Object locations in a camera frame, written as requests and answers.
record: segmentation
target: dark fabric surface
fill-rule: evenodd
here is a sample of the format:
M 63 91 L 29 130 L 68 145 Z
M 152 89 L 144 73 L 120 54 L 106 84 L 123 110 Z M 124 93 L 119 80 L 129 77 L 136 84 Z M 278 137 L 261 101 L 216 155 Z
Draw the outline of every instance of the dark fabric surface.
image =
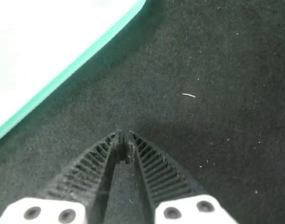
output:
M 239 223 L 285 223 L 285 0 L 149 1 L 0 141 L 0 214 L 117 128 L 173 156 Z M 133 170 L 115 174 L 106 223 L 141 223 Z

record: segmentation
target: white board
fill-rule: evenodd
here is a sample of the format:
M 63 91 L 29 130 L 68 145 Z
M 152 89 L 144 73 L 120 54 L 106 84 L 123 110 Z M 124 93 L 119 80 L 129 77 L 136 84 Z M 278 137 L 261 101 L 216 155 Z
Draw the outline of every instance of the white board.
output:
M 0 138 L 114 37 L 145 0 L 0 0 Z

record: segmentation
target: green edge trim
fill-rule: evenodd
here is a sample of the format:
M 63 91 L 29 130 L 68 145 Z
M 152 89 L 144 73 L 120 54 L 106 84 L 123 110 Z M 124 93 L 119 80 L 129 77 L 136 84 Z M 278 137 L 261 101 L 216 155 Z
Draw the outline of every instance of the green edge trim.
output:
M 0 139 L 6 135 L 15 125 L 45 100 L 57 87 L 79 69 L 88 59 L 95 55 L 106 45 L 130 20 L 142 9 L 146 0 L 139 0 L 123 15 L 105 34 L 95 41 L 82 55 L 72 62 L 64 71 L 56 76 L 48 85 L 41 89 L 30 101 L 28 101 L 17 113 L 0 126 Z

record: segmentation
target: ribbed gripper pad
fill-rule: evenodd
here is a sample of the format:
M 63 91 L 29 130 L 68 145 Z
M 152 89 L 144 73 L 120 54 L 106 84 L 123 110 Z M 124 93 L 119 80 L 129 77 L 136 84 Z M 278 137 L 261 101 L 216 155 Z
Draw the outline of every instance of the ribbed gripper pad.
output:
M 38 197 L 82 203 L 94 223 L 102 221 L 120 147 L 120 133 L 111 133 L 85 150 Z
M 204 194 L 203 188 L 167 153 L 136 133 L 129 136 L 130 154 L 141 181 L 149 216 L 163 201 Z

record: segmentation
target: screw hole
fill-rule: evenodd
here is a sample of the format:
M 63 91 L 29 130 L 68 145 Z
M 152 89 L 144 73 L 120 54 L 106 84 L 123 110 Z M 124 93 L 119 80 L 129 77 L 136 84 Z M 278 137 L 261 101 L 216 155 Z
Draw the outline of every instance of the screw hole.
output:
M 213 212 L 214 211 L 213 205 L 207 201 L 198 202 L 197 207 L 200 212 Z
M 76 212 L 73 209 L 66 209 L 59 214 L 58 220 L 60 223 L 71 223 L 76 217 Z
M 41 213 L 41 208 L 38 206 L 31 207 L 27 209 L 27 211 L 24 213 L 24 218 L 26 220 L 32 220 L 37 218 Z
M 164 210 L 164 217 L 167 219 L 178 219 L 181 218 L 181 216 L 181 212 L 174 207 L 169 207 Z

